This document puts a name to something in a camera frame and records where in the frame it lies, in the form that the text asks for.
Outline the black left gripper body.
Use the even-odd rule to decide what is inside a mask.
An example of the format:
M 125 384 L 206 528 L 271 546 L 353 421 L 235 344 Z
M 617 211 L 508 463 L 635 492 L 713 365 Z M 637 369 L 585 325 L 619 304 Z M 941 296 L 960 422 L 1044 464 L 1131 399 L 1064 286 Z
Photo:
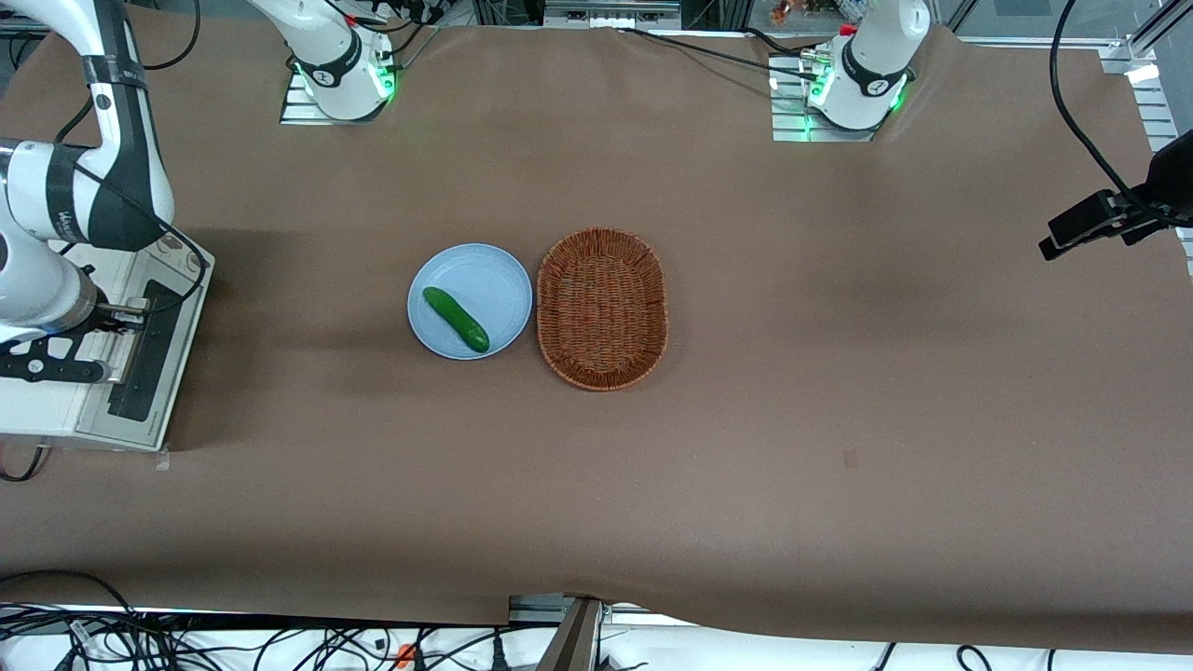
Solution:
M 1146 166 L 1145 181 L 1121 191 L 1126 203 L 1118 228 L 1125 245 L 1154 233 L 1189 228 L 1192 216 L 1192 131 L 1166 144 Z

